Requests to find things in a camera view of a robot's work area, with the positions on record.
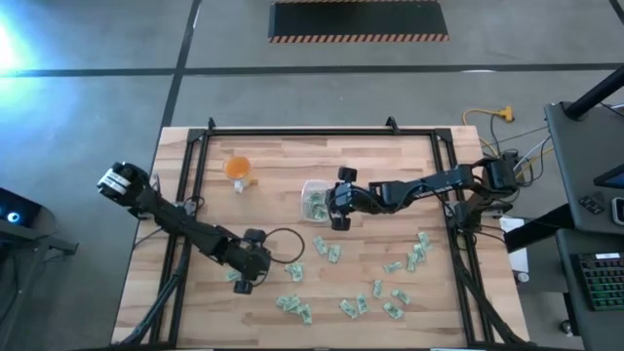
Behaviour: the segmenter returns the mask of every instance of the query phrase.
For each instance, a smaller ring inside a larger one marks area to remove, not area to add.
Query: wooden table
[[[470,163],[482,157],[474,127],[451,127],[457,160]],[[164,129],[153,173],[161,179],[162,192],[172,201],[180,176],[187,128]],[[257,184],[242,194],[234,192],[223,171],[232,155],[248,157]],[[243,234],[247,228],[266,231],[287,226],[305,239],[303,282],[292,282],[284,266],[273,263],[266,282],[252,295],[232,292],[225,281],[228,267],[219,266],[196,249],[191,256],[179,347],[456,347],[465,346],[457,291],[449,255],[449,241],[441,204],[435,198],[414,202],[393,215],[351,214],[351,230],[336,232],[327,226],[300,219],[301,187],[306,179],[336,180],[339,166],[358,169],[358,181],[410,180],[435,172],[430,140],[422,136],[228,136],[212,137],[202,196],[206,206],[200,220]],[[191,168],[187,194],[195,169]],[[150,233],[145,222],[137,239]],[[382,266],[406,260],[416,233],[429,233],[434,249],[415,273],[401,270],[385,274]],[[312,238],[339,244],[342,256],[331,264],[318,255]],[[137,247],[132,255],[126,286],[117,316],[113,341],[128,335],[152,304],[158,289],[167,234],[159,233]],[[299,250],[289,233],[276,234],[266,246],[276,257],[287,259]],[[520,337],[527,329],[505,247],[480,236],[478,256],[487,296],[502,318]],[[383,297],[371,295],[372,281],[383,281]],[[387,300],[401,305],[390,292],[402,289],[412,298],[403,306],[405,318],[393,320],[382,309]],[[312,326],[275,306],[279,295],[294,294],[309,303]],[[339,308],[343,298],[352,302],[358,293],[369,297],[370,312],[351,320]],[[481,334],[476,303],[471,311]],[[164,333],[168,322],[164,323]]]

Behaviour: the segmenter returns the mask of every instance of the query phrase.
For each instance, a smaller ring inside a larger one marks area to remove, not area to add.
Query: dollar bill
[[[403,310],[397,306],[395,306],[392,302],[388,301],[386,303],[383,304],[383,309],[388,312],[388,314],[390,315],[390,317],[394,318],[394,319],[399,319],[401,317],[403,317]]]
[[[360,293],[356,297],[356,301],[358,302],[358,311],[360,311],[360,314],[369,312],[369,304],[367,303],[367,298],[364,295]]]
[[[349,315],[349,317],[351,317],[351,319],[358,318],[358,311],[356,311],[355,307],[353,307],[353,305],[351,305],[351,303],[349,303],[349,301],[343,299],[340,302],[340,309],[342,310],[342,312],[344,312],[347,315]]]
[[[425,250],[422,248],[422,244],[414,245],[413,252],[416,254],[416,263],[424,262],[427,259],[425,256]]]
[[[284,269],[291,273],[291,277],[294,282],[300,282],[303,280],[303,262],[287,264]]]
[[[372,295],[377,298],[381,298],[381,281],[380,280],[374,280],[372,282]]]
[[[314,242],[314,246],[316,247],[316,250],[319,252],[320,255],[324,255],[328,252],[328,247],[325,245],[325,242],[323,241],[323,238],[321,237],[315,237],[312,242]]]
[[[328,207],[325,205],[327,191],[311,191],[303,195],[303,212],[306,218],[315,221],[324,221],[330,218]]]
[[[408,253],[408,271],[415,272],[416,271],[416,261],[418,260],[418,256],[416,253]]]
[[[392,295],[400,299],[404,304],[410,304],[411,298],[399,289],[392,291]]]
[[[303,320],[303,325],[311,325],[312,324],[312,311],[310,310],[310,304],[306,303],[302,306],[299,306],[298,315],[301,316]]]
[[[338,260],[340,259],[340,252],[341,252],[340,245],[330,246],[329,260],[331,263],[338,263]]]
[[[299,299],[298,296],[293,296],[286,304],[284,304],[284,306],[282,307],[282,309],[284,311],[289,311],[289,312],[293,312],[296,313],[296,308],[301,304],[301,300]]]
[[[284,308],[284,306],[293,299],[294,296],[280,296],[275,300],[275,304],[279,307]]]
[[[225,274],[225,279],[227,279],[228,282],[233,282],[235,280],[239,280],[239,279],[241,279],[241,272],[239,272],[237,270],[234,270],[234,269],[229,270]]]
[[[390,263],[390,264],[386,264],[383,266],[383,270],[386,273],[393,273],[398,271],[399,269],[403,268],[403,263],[396,261],[394,263]]]
[[[431,250],[433,247],[431,246],[431,242],[429,241],[429,235],[426,232],[418,233],[418,240],[420,241],[420,245],[422,245],[422,249],[426,252]]]

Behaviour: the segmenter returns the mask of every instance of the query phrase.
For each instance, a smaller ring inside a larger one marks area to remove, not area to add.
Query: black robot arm
[[[473,170],[478,167],[483,167],[481,177],[473,175]],[[474,192],[468,201],[457,204],[454,210],[457,225],[470,228],[475,220],[480,221],[481,213],[492,202],[518,190],[510,165],[503,160],[489,158],[412,181],[370,182],[369,189],[354,185],[356,178],[357,170],[340,168],[338,179],[341,181],[328,190],[326,204],[334,230],[349,230],[350,213],[393,214],[407,208],[415,200],[440,196],[457,189]]]
[[[221,226],[197,221],[183,204],[177,206],[165,200],[149,184],[147,172],[135,165],[115,163],[97,187],[100,194],[127,208],[131,214],[153,214],[154,221],[165,232],[187,237],[200,253],[241,272],[242,279],[235,285],[235,293],[251,293],[251,282],[269,270],[271,252],[262,246],[266,239],[263,231],[248,229],[241,238]]]

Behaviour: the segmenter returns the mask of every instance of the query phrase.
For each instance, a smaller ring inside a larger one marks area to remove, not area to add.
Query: floor
[[[270,45],[270,0],[1,1],[0,73],[23,72],[0,78],[0,184],[52,209],[58,235],[80,242],[77,255],[41,274],[11,349],[108,343],[137,221],[95,185],[114,161],[149,169],[161,126],[205,126],[209,117],[220,126],[378,126],[387,116],[454,125],[468,108],[511,105],[516,121],[494,124],[504,139],[545,126],[545,104],[579,97],[624,61],[624,25],[607,0],[440,2],[447,43]],[[360,73],[261,74],[344,65]],[[375,65],[418,66],[362,68]],[[250,66],[264,68],[234,69]],[[488,66],[499,71],[470,72]],[[182,79],[184,67],[232,69]],[[490,139],[486,115],[469,120]],[[527,152],[546,136],[502,147]],[[566,201],[553,154],[544,168],[514,215]],[[560,294],[521,299],[533,341],[582,348],[557,330]]]

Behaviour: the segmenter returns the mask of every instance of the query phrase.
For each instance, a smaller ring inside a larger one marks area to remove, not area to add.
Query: black floor mat
[[[271,43],[447,41],[437,1],[285,0],[271,5]]]

